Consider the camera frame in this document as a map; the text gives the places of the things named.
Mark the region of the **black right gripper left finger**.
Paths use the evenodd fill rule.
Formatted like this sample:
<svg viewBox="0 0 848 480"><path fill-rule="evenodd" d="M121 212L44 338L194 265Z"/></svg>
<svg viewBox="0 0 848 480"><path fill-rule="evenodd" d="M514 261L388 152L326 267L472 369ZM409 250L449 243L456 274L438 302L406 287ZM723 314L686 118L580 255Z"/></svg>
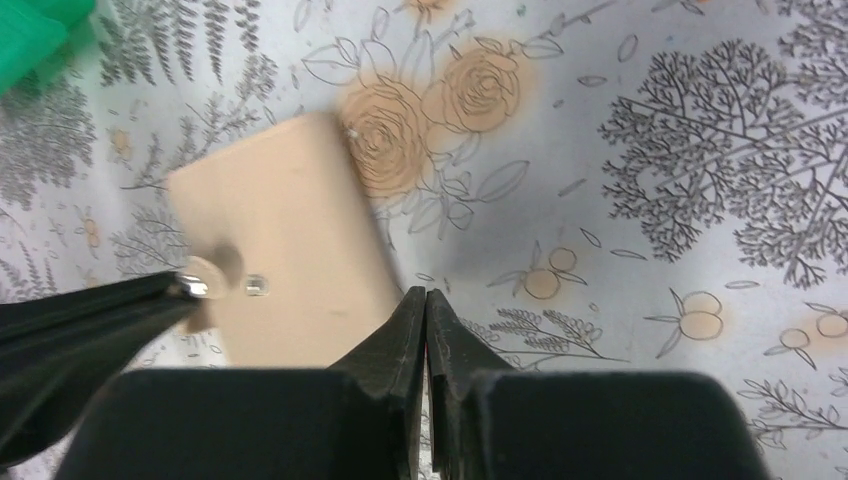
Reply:
<svg viewBox="0 0 848 480"><path fill-rule="evenodd" d="M323 369L142 369L104 388L63 479L413 479L425 290Z"/></svg>

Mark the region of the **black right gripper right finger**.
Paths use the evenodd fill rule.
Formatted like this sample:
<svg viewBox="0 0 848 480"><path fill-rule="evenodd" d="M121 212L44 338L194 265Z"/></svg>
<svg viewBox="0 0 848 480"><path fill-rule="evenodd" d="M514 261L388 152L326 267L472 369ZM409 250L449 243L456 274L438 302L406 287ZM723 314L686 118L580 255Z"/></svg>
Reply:
<svg viewBox="0 0 848 480"><path fill-rule="evenodd" d="M765 479L743 416L694 372L522 372L439 290L425 307L433 465L445 479Z"/></svg>

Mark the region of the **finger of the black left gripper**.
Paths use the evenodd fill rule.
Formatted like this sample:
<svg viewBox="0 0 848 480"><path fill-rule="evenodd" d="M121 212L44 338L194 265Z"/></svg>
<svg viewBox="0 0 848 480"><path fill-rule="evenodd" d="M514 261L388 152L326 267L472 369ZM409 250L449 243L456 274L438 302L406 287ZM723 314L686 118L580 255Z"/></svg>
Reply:
<svg viewBox="0 0 848 480"><path fill-rule="evenodd" d="M2 463L65 437L110 378L199 304L164 272L2 305Z"/></svg>

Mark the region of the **green plastic bin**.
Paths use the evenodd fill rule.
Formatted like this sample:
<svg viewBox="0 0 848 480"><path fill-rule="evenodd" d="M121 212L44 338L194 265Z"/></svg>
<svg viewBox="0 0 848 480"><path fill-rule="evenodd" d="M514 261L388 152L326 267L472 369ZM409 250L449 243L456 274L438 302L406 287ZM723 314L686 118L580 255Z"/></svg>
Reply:
<svg viewBox="0 0 848 480"><path fill-rule="evenodd" d="M1 93L55 53L94 0L1 0Z"/></svg>

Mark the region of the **beige card holder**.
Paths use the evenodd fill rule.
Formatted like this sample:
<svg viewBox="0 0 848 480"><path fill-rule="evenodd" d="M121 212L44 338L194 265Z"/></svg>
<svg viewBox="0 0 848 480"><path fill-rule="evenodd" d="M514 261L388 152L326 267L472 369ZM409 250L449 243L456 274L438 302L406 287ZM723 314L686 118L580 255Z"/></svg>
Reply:
<svg viewBox="0 0 848 480"><path fill-rule="evenodd" d="M309 113L171 172L198 283L192 331L233 367L326 367L383 325L401 291L336 116Z"/></svg>

